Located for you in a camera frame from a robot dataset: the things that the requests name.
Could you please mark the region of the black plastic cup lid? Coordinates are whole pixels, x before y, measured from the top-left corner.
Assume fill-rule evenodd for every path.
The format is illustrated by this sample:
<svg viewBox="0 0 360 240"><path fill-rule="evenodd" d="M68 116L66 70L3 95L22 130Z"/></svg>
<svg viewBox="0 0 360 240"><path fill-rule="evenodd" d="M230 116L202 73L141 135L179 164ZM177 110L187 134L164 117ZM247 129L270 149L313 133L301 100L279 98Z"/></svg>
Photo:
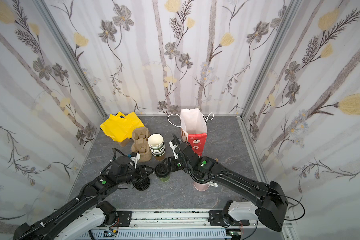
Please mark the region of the black plastic cup lid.
<svg viewBox="0 0 360 240"><path fill-rule="evenodd" d="M160 163L155 167L155 174L158 178L170 175L165 163Z"/></svg>

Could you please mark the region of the green paper coffee cup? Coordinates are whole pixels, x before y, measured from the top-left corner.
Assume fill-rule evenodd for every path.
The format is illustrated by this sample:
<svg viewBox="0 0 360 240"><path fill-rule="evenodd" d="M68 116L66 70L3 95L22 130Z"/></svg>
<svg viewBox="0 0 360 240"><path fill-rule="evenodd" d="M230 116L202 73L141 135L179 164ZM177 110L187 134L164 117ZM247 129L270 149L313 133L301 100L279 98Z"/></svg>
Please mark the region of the green paper coffee cup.
<svg viewBox="0 0 360 240"><path fill-rule="evenodd" d="M170 179L170 176L169 176L169 175L168 175L168 176L165 176L165 177L160 177L160 178L159 178L159 180L160 180L161 182L167 182L169 179Z"/></svg>

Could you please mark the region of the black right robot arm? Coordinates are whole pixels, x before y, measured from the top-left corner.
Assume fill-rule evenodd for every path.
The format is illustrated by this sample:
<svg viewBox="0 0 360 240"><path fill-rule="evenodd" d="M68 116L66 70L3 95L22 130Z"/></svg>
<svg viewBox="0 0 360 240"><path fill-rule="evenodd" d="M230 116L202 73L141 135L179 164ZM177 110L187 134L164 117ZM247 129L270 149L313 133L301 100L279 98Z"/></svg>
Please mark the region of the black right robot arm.
<svg viewBox="0 0 360 240"><path fill-rule="evenodd" d="M171 172L187 173L198 184L212 181L243 196L253 203L255 216L267 228L281 232L285 220L288 200L282 187L271 181L269 184L240 175L209 157L199 157L189 143L173 134L172 157L166 159Z"/></svg>

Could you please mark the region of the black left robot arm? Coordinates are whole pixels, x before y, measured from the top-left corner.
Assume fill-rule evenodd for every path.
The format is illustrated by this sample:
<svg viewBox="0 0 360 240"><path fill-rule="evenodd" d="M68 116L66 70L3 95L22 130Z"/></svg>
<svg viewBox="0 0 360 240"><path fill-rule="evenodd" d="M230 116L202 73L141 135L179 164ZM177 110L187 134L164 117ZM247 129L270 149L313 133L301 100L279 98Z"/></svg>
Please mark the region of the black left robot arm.
<svg viewBox="0 0 360 240"><path fill-rule="evenodd" d="M47 217L32 225L22 224L15 230L14 240L53 240L91 207L96 206L119 189L131 184L139 191L150 185L154 168L136 163L137 154L126 155L113 148L112 160L99 176L85 184L79 194Z"/></svg>

